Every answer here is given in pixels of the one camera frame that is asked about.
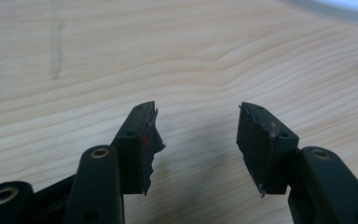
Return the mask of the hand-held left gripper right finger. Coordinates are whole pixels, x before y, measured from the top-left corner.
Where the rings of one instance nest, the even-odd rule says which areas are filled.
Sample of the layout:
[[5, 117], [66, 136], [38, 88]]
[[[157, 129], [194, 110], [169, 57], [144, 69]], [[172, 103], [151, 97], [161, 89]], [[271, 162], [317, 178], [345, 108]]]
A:
[[299, 137], [265, 107], [242, 102], [236, 143], [259, 192], [284, 194], [284, 174]]

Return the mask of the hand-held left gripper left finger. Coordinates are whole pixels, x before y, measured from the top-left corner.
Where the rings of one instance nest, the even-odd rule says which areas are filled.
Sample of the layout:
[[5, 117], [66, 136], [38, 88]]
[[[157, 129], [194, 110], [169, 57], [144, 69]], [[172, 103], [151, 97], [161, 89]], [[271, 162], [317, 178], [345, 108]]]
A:
[[157, 116], [154, 101], [135, 106], [112, 142], [118, 153], [123, 194], [146, 195], [151, 186], [153, 160], [165, 148], [156, 127]]

